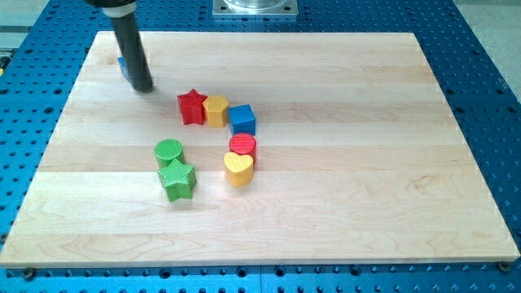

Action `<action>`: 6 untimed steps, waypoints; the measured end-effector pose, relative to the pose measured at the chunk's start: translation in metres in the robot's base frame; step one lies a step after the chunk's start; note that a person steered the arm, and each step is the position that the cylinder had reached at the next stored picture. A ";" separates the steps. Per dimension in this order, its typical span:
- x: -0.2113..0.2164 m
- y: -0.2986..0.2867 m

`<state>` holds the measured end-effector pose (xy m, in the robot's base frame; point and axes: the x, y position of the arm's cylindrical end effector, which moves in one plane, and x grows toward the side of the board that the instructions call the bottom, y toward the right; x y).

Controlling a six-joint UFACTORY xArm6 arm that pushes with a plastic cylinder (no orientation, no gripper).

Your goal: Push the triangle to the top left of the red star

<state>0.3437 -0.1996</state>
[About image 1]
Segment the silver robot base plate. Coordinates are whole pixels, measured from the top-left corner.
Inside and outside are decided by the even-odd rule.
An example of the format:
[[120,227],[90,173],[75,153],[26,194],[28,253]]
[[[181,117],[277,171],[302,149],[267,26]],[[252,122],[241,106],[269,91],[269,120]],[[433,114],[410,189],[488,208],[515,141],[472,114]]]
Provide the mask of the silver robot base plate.
[[235,15],[297,15],[296,0],[213,0],[212,13],[219,16]]

